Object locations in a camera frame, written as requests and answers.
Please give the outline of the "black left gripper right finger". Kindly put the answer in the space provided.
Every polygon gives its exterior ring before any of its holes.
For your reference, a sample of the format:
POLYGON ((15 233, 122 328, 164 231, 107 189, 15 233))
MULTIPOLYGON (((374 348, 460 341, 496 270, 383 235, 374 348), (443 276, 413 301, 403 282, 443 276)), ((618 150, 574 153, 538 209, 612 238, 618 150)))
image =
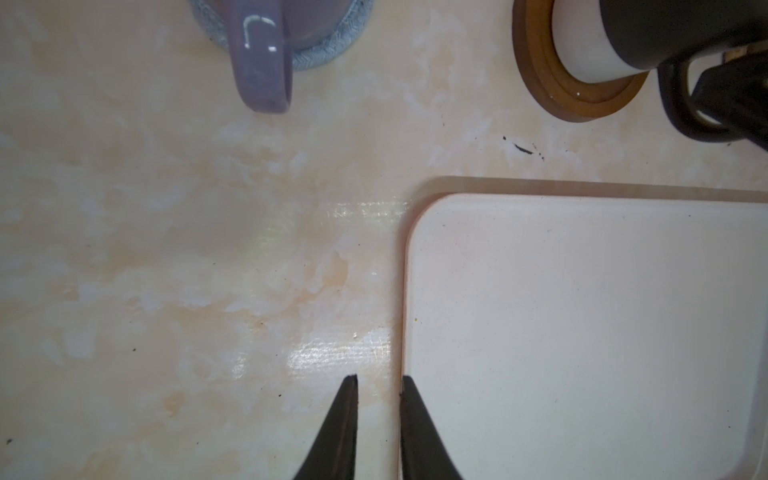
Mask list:
POLYGON ((400 450, 405 480, 462 479, 410 376, 402 379, 400 450))

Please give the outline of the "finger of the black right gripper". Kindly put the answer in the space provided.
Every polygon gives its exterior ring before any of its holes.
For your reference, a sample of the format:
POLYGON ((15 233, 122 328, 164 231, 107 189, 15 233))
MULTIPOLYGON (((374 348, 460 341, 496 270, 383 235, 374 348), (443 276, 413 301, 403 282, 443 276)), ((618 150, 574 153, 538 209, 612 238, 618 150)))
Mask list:
POLYGON ((746 139, 767 148, 767 53, 750 54, 705 70, 690 95, 704 140, 746 139))

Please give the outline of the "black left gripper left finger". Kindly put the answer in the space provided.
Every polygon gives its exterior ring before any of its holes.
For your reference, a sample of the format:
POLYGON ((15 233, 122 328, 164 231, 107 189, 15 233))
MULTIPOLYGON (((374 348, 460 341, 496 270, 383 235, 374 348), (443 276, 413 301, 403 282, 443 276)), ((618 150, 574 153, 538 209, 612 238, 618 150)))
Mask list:
POLYGON ((352 480, 358 432, 358 379, 346 376, 295 480, 352 480))

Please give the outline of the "black mug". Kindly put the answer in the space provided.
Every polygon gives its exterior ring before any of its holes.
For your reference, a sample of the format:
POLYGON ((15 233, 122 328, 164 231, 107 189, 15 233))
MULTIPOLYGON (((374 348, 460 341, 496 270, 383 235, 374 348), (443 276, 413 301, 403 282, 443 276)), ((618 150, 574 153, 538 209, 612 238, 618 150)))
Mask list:
POLYGON ((556 1, 552 12, 556 53, 585 83, 655 71, 664 111, 684 136, 710 119, 694 111, 690 63, 767 39, 764 1, 556 1))

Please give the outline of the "round brown wooden coaster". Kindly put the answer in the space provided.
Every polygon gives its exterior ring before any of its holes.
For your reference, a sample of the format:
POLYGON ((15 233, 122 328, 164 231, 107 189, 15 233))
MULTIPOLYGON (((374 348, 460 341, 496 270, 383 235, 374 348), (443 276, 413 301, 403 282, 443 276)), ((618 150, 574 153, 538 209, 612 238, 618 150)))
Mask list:
POLYGON ((552 34, 553 0, 516 0, 512 44, 521 77, 537 103, 569 122, 588 122, 616 113, 640 91, 648 74, 601 83, 573 77, 561 63, 552 34))

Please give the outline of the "round grey coaster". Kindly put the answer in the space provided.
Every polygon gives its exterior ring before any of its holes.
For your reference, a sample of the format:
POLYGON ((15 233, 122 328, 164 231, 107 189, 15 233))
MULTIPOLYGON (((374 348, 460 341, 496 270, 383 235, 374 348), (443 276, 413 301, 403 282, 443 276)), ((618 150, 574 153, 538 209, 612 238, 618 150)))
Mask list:
MULTIPOLYGON (((191 12, 210 40, 224 51, 228 50, 227 32, 222 16, 213 1, 189 1, 191 12)), ((374 0, 353 1, 347 13, 327 37, 313 46, 295 50, 293 69, 309 70, 333 61, 342 55, 362 34, 373 12, 374 0)))

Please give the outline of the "lavender mug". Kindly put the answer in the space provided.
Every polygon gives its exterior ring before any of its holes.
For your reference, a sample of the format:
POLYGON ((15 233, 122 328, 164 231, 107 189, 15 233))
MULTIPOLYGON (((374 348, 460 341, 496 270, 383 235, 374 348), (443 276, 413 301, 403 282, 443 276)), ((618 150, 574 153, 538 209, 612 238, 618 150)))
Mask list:
POLYGON ((251 110, 280 114, 291 104, 293 53, 339 25, 353 1, 213 1, 227 32, 238 93, 251 110))

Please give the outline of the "light grey tray mat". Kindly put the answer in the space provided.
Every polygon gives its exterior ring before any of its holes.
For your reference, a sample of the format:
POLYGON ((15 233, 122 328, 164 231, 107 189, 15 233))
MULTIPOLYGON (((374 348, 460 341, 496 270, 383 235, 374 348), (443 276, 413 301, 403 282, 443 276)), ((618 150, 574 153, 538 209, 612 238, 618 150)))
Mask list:
POLYGON ((446 196, 402 345, 466 479, 763 479, 767 208, 446 196))

